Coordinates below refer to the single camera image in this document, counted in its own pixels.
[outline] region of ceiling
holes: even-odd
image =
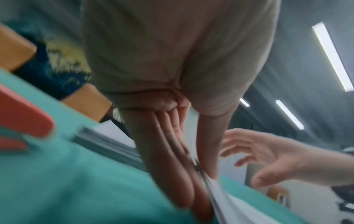
[[[240,108],[267,131],[339,149],[354,145],[354,92],[345,92],[312,26],[324,22],[354,80],[354,1],[283,0],[269,58]],[[281,100],[305,126],[278,109]]]

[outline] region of skin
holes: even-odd
[[[354,183],[354,156],[324,150],[269,133],[245,129],[225,132],[221,157],[237,153],[246,156],[236,167],[249,163],[264,165],[251,180],[260,189],[296,179],[321,186],[343,186]]]
[[[183,139],[199,113],[198,159],[217,178],[232,114],[264,65],[280,1],[86,0],[86,56],[97,88],[118,106],[150,175],[178,207],[209,221],[212,206]]]

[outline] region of linear light fixture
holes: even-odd
[[[300,130],[304,129],[303,124],[290,112],[290,110],[280,100],[276,100],[275,102]]]
[[[346,69],[343,66],[342,61],[338,55],[338,52],[332,42],[332,39],[327,31],[327,28],[323,22],[320,22],[312,27],[315,32],[324,52],[326,53],[329,62],[331,63],[334,71],[336,72],[340,83],[342,84],[344,91],[354,91],[354,87]]]
[[[240,101],[245,107],[250,107],[250,105],[244,99],[241,98]]]

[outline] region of stack of paper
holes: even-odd
[[[106,121],[94,129],[84,128],[73,141],[98,154],[146,171],[134,141],[112,121]],[[226,193],[218,180],[209,178],[202,171],[197,158],[193,158],[193,161],[209,191],[219,224],[280,224],[246,202]]]

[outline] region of teal table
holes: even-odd
[[[81,127],[97,125],[95,121],[4,71],[0,83],[46,111],[57,124],[50,139],[32,139],[28,152],[0,153],[1,224],[196,223],[189,211],[169,203],[148,174],[68,140]],[[305,224],[259,192],[225,177],[222,184],[280,223]]]

